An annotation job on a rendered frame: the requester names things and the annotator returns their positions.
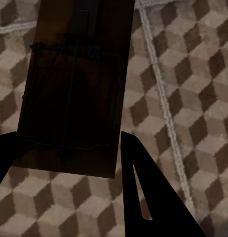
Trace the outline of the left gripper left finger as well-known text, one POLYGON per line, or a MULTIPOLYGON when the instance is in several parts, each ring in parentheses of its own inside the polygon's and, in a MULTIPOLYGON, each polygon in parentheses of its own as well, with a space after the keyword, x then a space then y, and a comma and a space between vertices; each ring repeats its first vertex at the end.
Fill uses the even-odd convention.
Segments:
POLYGON ((0 135, 0 184, 16 159, 17 132, 0 135))

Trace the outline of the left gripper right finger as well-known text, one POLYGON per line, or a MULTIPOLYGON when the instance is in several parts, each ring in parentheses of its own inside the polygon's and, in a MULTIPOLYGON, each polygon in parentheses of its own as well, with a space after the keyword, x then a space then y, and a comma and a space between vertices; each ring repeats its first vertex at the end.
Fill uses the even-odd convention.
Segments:
POLYGON ((125 237, 207 237, 138 137, 121 132, 125 237), (142 217, 136 169, 152 220, 142 217))

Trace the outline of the mousetrap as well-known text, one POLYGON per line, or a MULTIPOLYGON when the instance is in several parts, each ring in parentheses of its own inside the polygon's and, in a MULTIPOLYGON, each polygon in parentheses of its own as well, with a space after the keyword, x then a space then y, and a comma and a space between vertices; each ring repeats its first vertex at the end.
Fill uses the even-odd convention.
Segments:
POLYGON ((135 0, 41 0, 14 167, 115 179, 135 0))

